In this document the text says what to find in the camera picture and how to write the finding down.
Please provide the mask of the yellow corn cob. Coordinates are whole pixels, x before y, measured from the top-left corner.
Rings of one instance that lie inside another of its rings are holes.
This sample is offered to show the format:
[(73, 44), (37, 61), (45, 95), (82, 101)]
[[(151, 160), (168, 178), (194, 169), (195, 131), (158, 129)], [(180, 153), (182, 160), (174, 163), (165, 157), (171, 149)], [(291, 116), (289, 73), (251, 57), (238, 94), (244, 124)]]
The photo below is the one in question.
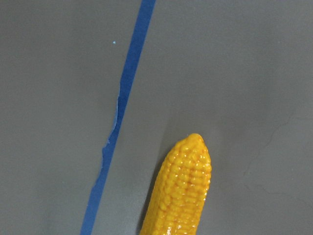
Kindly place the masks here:
[(211, 173), (209, 151), (200, 134), (178, 141), (158, 172), (140, 234), (196, 234)]

